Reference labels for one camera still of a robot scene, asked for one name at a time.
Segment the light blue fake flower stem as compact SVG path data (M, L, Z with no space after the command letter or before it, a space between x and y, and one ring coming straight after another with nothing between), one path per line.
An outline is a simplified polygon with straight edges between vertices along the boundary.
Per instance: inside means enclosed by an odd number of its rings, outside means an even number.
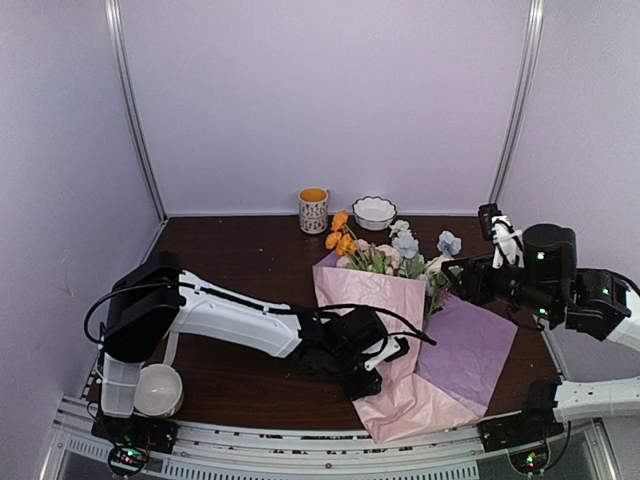
M397 273L400 277L427 281L436 274L445 261L453 260L462 250L462 240L452 232L443 230L436 244L437 257L426 259L420 253L419 240L414 236L410 224L397 220L390 227L391 247L400 254Z

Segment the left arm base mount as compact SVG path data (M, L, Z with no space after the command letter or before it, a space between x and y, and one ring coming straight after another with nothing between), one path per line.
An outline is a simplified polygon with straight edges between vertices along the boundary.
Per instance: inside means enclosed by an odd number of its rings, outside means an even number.
M107 466L119 477L128 478L141 473L163 455L173 452L178 425L173 421L143 418L128 419L98 415L91 428L94 437L111 445Z

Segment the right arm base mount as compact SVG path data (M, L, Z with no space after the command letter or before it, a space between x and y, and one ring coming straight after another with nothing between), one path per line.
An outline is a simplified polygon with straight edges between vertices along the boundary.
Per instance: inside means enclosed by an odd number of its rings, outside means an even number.
M552 465L549 441L565 433L563 424L523 412L480 422L477 426L486 453L505 450L519 474L543 474Z

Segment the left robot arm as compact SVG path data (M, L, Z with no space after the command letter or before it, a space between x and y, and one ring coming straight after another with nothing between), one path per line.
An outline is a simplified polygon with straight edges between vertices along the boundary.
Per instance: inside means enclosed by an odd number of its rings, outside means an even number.
M143 365L170 333L243 345L275 358L294 358L338 381L352 400L380 392L381 362L410 351L409 341L433 339L391 310L362 305L273 304L210 284L161 252L117 281L91 310L108 307L98 336L102 358L100 410L123 444L137 442L144 424L134 415Z

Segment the pink fake flower stem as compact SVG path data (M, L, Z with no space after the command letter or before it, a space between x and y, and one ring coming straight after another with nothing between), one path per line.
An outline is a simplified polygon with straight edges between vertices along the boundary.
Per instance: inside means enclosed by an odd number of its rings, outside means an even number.
M352 241L341 253L336 262L337 268L397 276L402 255L390 245L375 245L364 240Z

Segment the patterned mug with orange inside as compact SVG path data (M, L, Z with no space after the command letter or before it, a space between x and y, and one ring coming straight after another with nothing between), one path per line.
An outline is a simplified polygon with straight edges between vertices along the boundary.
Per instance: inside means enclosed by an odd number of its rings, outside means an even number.
M318 187L299 192L299 227L309 235L323 233L328 228L329 193Z

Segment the orange fake flower stem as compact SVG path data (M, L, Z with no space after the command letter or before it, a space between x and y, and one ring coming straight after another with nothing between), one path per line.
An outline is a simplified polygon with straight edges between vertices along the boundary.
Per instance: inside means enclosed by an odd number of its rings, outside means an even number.
M330 233L325 239L325 248L333 251L338 258L353 260L359 251L355 234L350 229L349 214L343 210L333 216Z

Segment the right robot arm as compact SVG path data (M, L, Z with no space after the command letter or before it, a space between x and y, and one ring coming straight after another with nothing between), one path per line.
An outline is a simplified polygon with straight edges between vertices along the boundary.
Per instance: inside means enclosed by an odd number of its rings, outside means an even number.
M567 227L536 224L523 233L496 234L495 254L448 260L441 270L452 291L477 306L494 300L547 322L633 350L639 348L639 287L606 269L577 265L576 235ZM535 440L551 421L634 416L639 379L562 381L530 388L513 419L519 440Z

